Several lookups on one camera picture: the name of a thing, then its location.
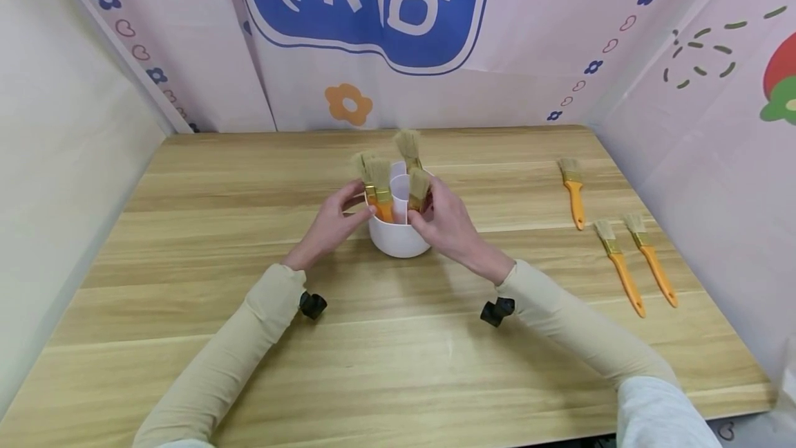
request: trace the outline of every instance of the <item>hand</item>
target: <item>hand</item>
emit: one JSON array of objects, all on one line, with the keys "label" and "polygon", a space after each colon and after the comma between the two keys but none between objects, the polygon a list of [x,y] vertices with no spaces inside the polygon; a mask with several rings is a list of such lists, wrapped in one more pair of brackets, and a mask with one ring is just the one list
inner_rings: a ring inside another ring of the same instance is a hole
[{"label": "hand", "polygon": [[370,206],[360,212],[346,213],[351,207],[365,202],[365,196],[362,195],[364,191],[362,181],[353,180],[327,197],[307,234],[290,250],[282,264],[296,271],[307,270],[315,261],[345,242],[357,227],[376,212],[376,207]]},{"label": "hand", "polygon": [[514,260],[481,239],[464,201],[445,182],[435,176],[429,178],[434,219],[426,222],[422,214],[409,211],[409,223],[431,247],[494,285],[501,285],[514,269]]}]

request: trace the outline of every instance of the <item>orange flower print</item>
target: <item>orange flower print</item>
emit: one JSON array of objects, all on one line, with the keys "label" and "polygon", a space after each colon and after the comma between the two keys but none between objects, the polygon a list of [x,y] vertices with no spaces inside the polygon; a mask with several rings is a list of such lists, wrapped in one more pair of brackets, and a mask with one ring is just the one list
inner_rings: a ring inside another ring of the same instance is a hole
[{"label": "orange flower print", "polygon": [[329,101],[329,114],[335,120],[345,120],[355,127],[365,124],[368,114],[373,109],[373,101],[362,95],[359,88],[350,83],[326,88],[324,95]]}]

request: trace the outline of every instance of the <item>pastry brush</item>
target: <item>pastry brush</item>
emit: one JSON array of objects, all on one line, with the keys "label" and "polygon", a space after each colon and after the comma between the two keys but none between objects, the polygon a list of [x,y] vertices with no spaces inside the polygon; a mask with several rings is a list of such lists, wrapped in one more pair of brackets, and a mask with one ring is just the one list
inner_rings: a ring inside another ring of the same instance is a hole
[{"label": "pastry brush", "polygon": [[666,301],[669,301],[671,306],[676,308],[677,295],[674,294],[674,289],[672,289],[672,285],[661,267],[658,255],[655,254],[655,248],[650,242],[650,235],[646,232],[642,216],[640,214],[624,214],[623,219],[630,234],[633,235],[636,247],[644,254],[644,258],[647,259],[650,270],[652,270],[652,274],[655,276],[655,281],[658,282],[658,287],[661,288],[663,296],[666,298]]},{"label": "pastry brush", "polygon": [[630,276],[630,271],[627,269],[625,255],[619,249],[619,243],[616,240],[616,234],[614,234],[611,223],[608,221],[596,221],[595,227],[599,238],[603,241],[603,247],[608,253],[608,259],[613,261],[616,271],[619,273],[619,279],[622,281],[622,287],[625,288],[625,294],[627,294],[630,303],[633,303],[633,310],[638,313],[639,317],[646,317],[642,296],[638,293],[633,277]]},{"label": "pastry brush", "polygon": [[423,169],[420,164],[420,134],[417,130],[399,130],[392,140],[404,158],[407,174],[415,168]]},{"label": "pastry brush", "polygon": [[392,219],[392,191],[390,191],[390,161],[371,156],[365,159],[365,168],[376,189],[376,216],[382,222]]},{"label": "pastry brush", "polygon": [[430,181],[428,174],[415,167],[409,172],[409,206],[408,209],[422,213],[426,209],[426,197]]},{"label": "pastry brush", "polygon": [[368,204],[376,203],[376,187],[373,187],[373,180],[370,179],[365,161],[375,158],[373,151],[362,151],[356,153],[351,158],[351,163],[357,170],[357,174],[361,177],[362,182],[365,184],[365,197],[368,198]]},{"label": "pastry brush", "polygon": [[561,175],[564,176],[564,186],[569,190],[569,202],[572,210],[572,221],[579,231],[583,230],[586,224],[585,214],[583,214],[583,201],[580,197],[580,188],[583,183],[580,179],[580,165],[574,158],[561,158],[558,161]]}]

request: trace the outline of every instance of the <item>beige sleeve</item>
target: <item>beige sleeve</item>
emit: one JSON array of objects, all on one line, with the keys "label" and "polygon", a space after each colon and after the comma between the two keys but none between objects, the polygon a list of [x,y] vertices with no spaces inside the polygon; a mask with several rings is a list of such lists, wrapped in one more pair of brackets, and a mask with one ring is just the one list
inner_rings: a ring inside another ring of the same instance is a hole
[{"label": "beige sleeve", "polygon": [[525,261],[517,260],[497,293],[514,300],[514,314],[526,326],[570,350],[615,389],[635,375],[680,387],[671,366],[655,350]]},{"label": "beige sleeve", "polygon": [[304,272],[272,265],[154,407],[134,448],[181,439],[209,441],[252,371],[299,309]]}]

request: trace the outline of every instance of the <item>orange brush handle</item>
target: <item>orange brush handle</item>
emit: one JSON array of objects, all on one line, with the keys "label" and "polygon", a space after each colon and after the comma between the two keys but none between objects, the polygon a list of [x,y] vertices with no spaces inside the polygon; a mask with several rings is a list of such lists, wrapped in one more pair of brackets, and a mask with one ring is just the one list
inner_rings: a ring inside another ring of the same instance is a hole
[{"label": "orange brush handle", "polygon": [[564,186],[569,189],[569,201],[572,208],[572,221],[579,231],[583,230],[586,225],[586,214],[583,214],[583,201],[580,197],[580,188],[583,186],[581,182],[572,182],[567,180]]},{"label": "orange brush handle", "polygon": [[395,223],[392,219],[392,201],[389,203],[376,203],[376,217],[382,222]]},{"label": "orange brush handle", "polygon": [[638,293],[638,288],[636,288],[636,284],[630,276],[630,271],[627,269],[627,264],[625,263],[624,254],[608,254],[608,258],[611,259],[611,261],[614,262],[614,266],[616,266],[619,279],[622,280],[622,287],[625,288],[625,294],[627,294],[627,298],[630,302],[633,303],[633,310],[638,313],[639,317],[646,317],[642,295]]},{"label": "orange brush handle", "polygon": [[651,245],[642,245],[639,250],[644,254],[644,258],[647,259],[647,263],[650,265],[652,274],[655,276],[655,281],[658,282],[658,287],[661,288],[661,292],[663,292],[663,296],[666,298],[666,301],[668,301],[671,306],[676,308],[677,295],[674,294],[674,289],[672,289],[672,285],[670,284],[668,277],[666,277],[666,274],[663,273],[661,262],[658,260],[658,256],[655,255],[655,248],[653,248]]}]

